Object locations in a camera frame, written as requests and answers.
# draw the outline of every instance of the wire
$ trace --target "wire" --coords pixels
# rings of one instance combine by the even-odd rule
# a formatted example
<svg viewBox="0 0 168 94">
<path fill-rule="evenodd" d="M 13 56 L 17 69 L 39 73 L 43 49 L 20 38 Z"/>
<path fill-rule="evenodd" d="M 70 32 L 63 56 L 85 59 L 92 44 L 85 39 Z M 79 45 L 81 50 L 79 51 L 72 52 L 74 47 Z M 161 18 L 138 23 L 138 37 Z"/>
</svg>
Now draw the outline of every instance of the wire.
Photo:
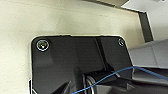
<svg viewBox="0 0 168 94">
<path fill-rule="evenodd" d="M 99 80 L 98 82 L 94 83 L 93 85 L 91 85 L 91 86 L 89 86 L 89 87 L 87 87 L 87 88 L 78 90 L 78 91 L 76 91 L 76 92 L 74 92 L 74 93 L 71 93 L 71 94 L 77 94 L 77 93 L 79 93 L 79 92 L 82 92 L 82 91 L 84 91 L 84 90 L 87 90 L 87 89 L 89 89 L 89 88 L 91 88 L 91 87 L 97 85 L 98 83 L 102 82 L 102 81 L 105 80 L 106 78 L 109 78 L 110 76 L 113 76 L 113 75 L 115 75 L 115 74 L 117 74 L 117 73 L 119 73 L 119 72 L 121 72 L 121 71 L 129 70 L 129 69 L 133 69 L 133 68 L 142 70 L 142 71 L 144 71 L 144 72 L 146 72 L 146 73 L 149 73 L 149 74 L 154 75 L 154 76 L 156 76 L 156 77 L 158 77 L 158 78 L 161 78 L 161 79 L 164 79 L 164 80 L 167 80 L 167 81 L 168 81 L 168 78 L 165 77 L 165 76 L 162 76 L 162 75 L 160 75 L 160 74 L 154 73 L 154 72 L 149 71 L 149 70 L 146 70 L 146 69 L 144 69 L 144 68 L 132 66 L 132 67 L 123 68 L 123 69 L 118 70 L 118 71 L 116 71 L 116 72 L 114 72 L 114 73 L 112 73 L 112 74 L 109 74 L 109 75 L 105 76 L 104 78 L 102 78 L 101 80 Z"/>
</svg>

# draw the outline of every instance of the white wall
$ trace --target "white wall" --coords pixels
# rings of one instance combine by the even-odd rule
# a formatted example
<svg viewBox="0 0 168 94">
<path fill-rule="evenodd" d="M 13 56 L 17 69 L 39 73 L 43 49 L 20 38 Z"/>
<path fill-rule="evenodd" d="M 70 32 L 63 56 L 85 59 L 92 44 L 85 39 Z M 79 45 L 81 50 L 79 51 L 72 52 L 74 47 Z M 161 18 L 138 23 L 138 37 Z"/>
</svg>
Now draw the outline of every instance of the white wall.
<svg viewBox="0 0 168 94">
<path fill-rule="evenodd" d="M 0 94 L 28 94 L 30 43 L 39 35 L 120 35 L 144 43 L 138 14 L 80 0 L 0 0 Z"/>
<path fill-rule="evenodd" d="M 154 40 L 168 38 L 167 0 L 129 0 L 122 7 L 147 12 Z"/>
</svg>

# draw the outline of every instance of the black device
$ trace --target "black device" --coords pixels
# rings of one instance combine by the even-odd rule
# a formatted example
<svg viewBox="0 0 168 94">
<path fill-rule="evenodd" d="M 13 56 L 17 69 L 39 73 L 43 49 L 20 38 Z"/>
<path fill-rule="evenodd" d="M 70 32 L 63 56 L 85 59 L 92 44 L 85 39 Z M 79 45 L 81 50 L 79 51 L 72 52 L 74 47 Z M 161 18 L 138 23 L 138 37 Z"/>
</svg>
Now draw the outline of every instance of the black device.
<svg viewBox="0 0 168 94">
<path fill-rule="evenodd" d="M 125 41 L 118 36 L 40 36 L 31 47 L 32 87 L 37 94 L 70 94 L 132 66 Z M 133 70 L 120 72 L 99 85 L 127 91 L 128 84 L 135 85 L 132 73 Z M 118 88 L 109 94 L 114 92 L 126 94 Z M 93 87 L 78 94 L 96 93 Z"/>
</svg>

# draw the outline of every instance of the glossy black surface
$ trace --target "glossy black surface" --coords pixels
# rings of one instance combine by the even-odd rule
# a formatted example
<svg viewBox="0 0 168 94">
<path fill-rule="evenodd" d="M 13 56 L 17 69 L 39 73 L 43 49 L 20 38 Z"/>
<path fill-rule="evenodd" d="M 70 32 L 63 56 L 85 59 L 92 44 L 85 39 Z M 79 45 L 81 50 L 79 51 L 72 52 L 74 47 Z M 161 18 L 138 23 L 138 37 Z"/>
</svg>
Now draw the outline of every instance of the glossy black surface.
<svg viewBox="0 0 168 94">
<path fill-rule="evenodd" d="M 126 45 L 113 36 L 41 36 L 32 41 L 33 88 L 38 94 L 51 94 L 62 84 L 71 82 L 70 92 L 85 87 L 85 76 L 117 71 L 131 66 Z M 37 42 L 46 40 L 45 51 Z M 120 75 L 131 79 L 132 71 Z"/>
</svg>

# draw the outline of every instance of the screw head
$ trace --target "screw head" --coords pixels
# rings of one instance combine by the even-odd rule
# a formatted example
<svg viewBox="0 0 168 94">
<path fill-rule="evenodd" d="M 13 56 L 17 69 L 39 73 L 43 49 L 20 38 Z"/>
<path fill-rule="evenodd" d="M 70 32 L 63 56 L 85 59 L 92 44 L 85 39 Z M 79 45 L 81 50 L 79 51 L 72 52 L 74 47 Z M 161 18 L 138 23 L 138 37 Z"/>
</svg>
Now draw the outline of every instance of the screw head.
<svg viewBox="0 0 168 94">
<path fill-rule="evenodd" d="M 125 41 L 124 41 L 123 39 L 119 39 L 119 40 L 118 40 L 118 43 L 119 43 L 120 46 L 124 46 Z"/>
<path fill-rule="evenodd" d="M 38 50 L 45 51 L 48 49 L 49 43 L 46 40 L 39 40 L 36 46 Z"/>
</svg>

